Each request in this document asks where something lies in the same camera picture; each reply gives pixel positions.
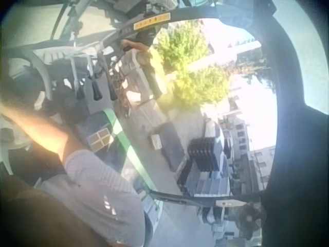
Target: forklift operator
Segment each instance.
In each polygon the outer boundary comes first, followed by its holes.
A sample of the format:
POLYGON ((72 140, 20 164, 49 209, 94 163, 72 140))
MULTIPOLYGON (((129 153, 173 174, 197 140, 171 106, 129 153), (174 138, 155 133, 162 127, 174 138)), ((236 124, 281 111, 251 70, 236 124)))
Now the forklift operator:
MULTIPOLYGON (((18 107, 18 103, 13 102, 12 98, 5 102, 3 100, 1 114, 19 125, 36 143, 58 154, 67 173, 43 181, 38 189, 61 202, 97 236, 104 239, 108 246, 142 247, 145 239, 144 211, 132 185, 50 119, 18 107)), ((55 215, 53 209, 49 209, 50 215, 55 215)), ((72 223, 65 222, 62 227, 65 229, 68 225, 72 223)), ((65 231, 66 235, 74 238, 72 235, 75 234, 75 229, 69 230, 65 231)))

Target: pavement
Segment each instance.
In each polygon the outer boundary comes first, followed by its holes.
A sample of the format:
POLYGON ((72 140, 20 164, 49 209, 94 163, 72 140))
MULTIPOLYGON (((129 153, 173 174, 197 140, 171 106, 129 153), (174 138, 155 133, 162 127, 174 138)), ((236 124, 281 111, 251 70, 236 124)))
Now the pavement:
MULTIPOLYGON (((15 14, 8 15, 9 22, 4 22, 2 25, 3 45, 19 46, 48 40, 60 7, 61 5, 29 9, 16 7, 15 14)), ((121 25, 120 21, 124 20, 124 17, 115 12, 110 13, 110 17, 112 17, 111 24, 105 17, 104 11, 88 8, 81 18, 84 26, 80 35, 115 30, 121 25)), ((65 18, 61 21, 59 30, 64 23, 65 18)), ((147 139, 148 131, 143 127, 144 125, 139 124, 137 128, 129 119, 121 119, 120 122, 158 190, 180 195, 175 179, 177 175, 169 170, 168 163, 160 151, 151 148, 147 139)), ((183 146, 187 146, 190 139, 202 134, 203 122, 199 113, 179 114, 173 122, 183 146)), ((213 247, 211 227, 201 224, 196 213, 196 207, 165 203, 151 247, 213 247)))

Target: forklift cab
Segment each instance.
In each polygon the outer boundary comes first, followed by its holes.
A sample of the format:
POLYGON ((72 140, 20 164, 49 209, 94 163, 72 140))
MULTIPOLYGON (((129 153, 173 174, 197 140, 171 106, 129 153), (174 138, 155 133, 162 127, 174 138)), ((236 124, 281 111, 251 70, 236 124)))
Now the forklift cab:
MULTIPOLYGON (((71 34, 72 28, 77 26, 79 17, 90 2, 77 3, 76 13, 70 16, 61 37, 66 38, 66 34, 71 34)), ((250 239, 253 232, 262 228, 264 246, 277 246, 274 243, 286 245, 291 241, 302 243, 303 236, 298 237, 298 234, 306 226, 303 223, 296 224, 301 215, 304 215, 305 222, 317 223, 315 228, 318 231, 312 230, 315 235, 321 237, 323 229, 327 229, 325 213, 322 213, 327 206, 327 113, 305 104, 301 70, 298 66, 302 62, 289 36, 273 17, 275 12, 276 7, 272 1, 214 1, 212 5, 174 9, 138 20, 103 36, 101 40, 82 46, 75 46, 75 39, 59 39, 8 48, 4 54, 9 58, 28 60, 36 68, 44 83, 45 102, 56 101, 61 105, 59 115, 63 124, 95 155, 111 164, 130 181, 140 193, 147 208, 147 236, 144 246, 150 244, 164 203, 221 208, 223 215, 246 233, 246 239, 250 239), (274 68, 278 102, 277 144, 271 176, 263 191, 240 195, 227 193, 220 197, 159 191, 134 150, 134 145, 126 134, 126 126, 120 123, 115 111, 107 107, 107 102, 118 99, 116 83, 121 80, 122 75, 116 72, 115 67, 124 55, 119 47, 120 40, 157 25, 205 18, 219 19, 225 25, 248 30, 264 45, 274 68), (49 61, 45 61, 49 53, 52 56, 49 61), (54 54, 61 54, 61 57, 57 60, 54 54), (67 77, 71 76, 71 91, 68 93, 60 92, 52 84, 51 79, 59 71, 67 73, 67 77), (100 85, 99 79, 105 80, 106 84, 100 85), (86 94, 83 87, 89 87, 89 93, 86 94), (100 109, 99 105, 102 104, 105 107, 100 109), (75 113, 78 108, 83 114, 75 113), (316 164, 312 169, 310 162, 316 164), (305 174, 308 172, 312 174, 312 178, 305 174), (314 205, 309 202, 309 198, 314 198, 321 213, 312 213, 314 205)), ((20 132, 19 129, 5 119, 4 122, 12 129, 14 136, 21 136, 19 140, 12 142, 2 141, 2 165, 8 174, 15 174, 8 150, 26 148, 31 140, 24 134, 16 135, 20 132)))

